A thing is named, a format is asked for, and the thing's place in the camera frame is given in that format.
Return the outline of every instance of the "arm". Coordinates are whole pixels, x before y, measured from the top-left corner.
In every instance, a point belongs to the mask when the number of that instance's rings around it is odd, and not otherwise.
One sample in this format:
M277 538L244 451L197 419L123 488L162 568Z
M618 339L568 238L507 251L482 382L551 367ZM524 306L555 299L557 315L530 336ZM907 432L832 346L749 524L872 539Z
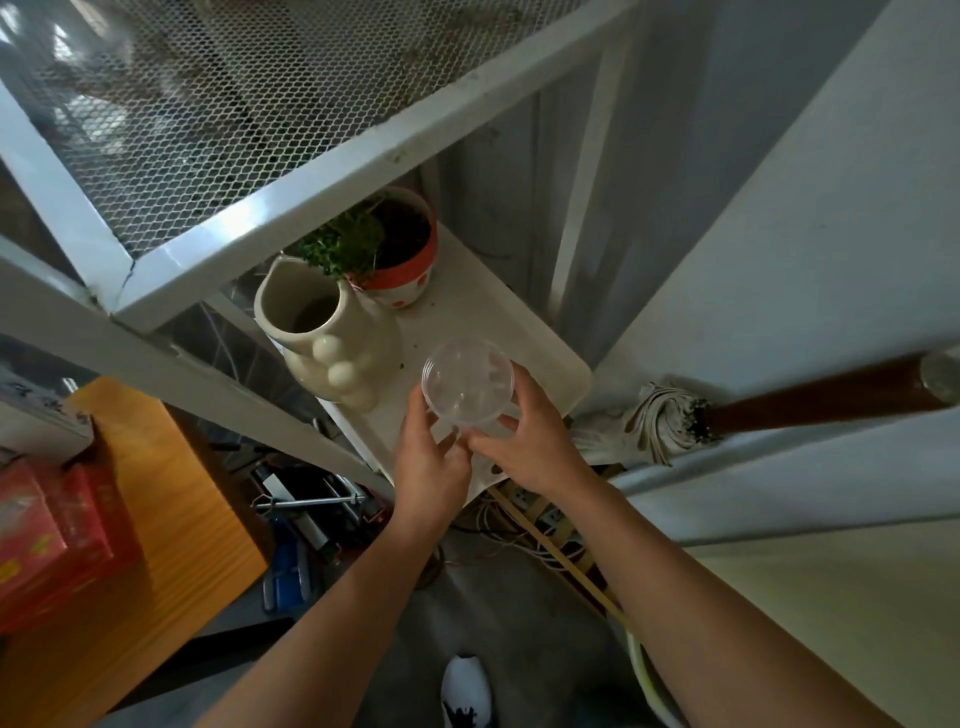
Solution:
M396 456L396 507L333 588L197 724L348 728L434 546L467 499L470 453L437 444L418 386Z
M574 522L694 728L898 725L597 476L537 383L515 370L522 416L500 422L516 435L474 430L468 444Z

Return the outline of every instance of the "potted plant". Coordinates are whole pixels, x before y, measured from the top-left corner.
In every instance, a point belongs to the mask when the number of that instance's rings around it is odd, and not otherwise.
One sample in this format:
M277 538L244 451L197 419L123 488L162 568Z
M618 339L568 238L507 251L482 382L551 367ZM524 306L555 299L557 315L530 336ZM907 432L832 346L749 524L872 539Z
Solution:
M300 257L390 308L423 293L437 257L437 221L416 192L387 187L297 243Z

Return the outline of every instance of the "white wall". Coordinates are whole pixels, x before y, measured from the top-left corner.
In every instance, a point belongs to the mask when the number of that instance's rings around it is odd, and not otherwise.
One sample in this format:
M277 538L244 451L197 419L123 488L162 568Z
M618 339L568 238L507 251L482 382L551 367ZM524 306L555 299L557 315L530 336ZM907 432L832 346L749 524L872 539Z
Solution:
M960 341L958 37L956 3L887 7L597 369L594 404L647 377L740 397ZM960 514L960 410L794 433L632 502L683 541Z
M597 369L730 396L960 339L960 5L895 0Z
M693 548L907 728L960 715L960 522Z
M656 0L614 119L614 165L585 226L558 331L591 365L653 296L886 0ZM539 310L595 65L443 155L450 226Z

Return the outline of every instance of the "hand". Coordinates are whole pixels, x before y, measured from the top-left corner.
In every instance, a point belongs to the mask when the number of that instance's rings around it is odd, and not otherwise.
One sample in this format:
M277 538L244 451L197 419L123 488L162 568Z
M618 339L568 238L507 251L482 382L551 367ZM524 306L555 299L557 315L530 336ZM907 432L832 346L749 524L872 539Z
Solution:
M409 524L439 541L464 507L472 467L471 453L456 430L434 442L430 427L435 422L418 384L410 392L396 447L392 522Z
M514 362L515 401L520 419L500 415L497 420L515 435L498 440L477 429L464 434L468 447L503 468L514 483L551 497L578 473L593 471L573 445L564 421L530 373Z

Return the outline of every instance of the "plastic container lid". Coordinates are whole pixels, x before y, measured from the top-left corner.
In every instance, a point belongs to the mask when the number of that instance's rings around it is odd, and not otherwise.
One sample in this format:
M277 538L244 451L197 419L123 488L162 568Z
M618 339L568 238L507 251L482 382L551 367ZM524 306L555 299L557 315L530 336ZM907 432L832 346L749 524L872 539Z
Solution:
M423 395L437 416L459 427L488 423L514 395L514 367L482 339L454 339L423 365Z

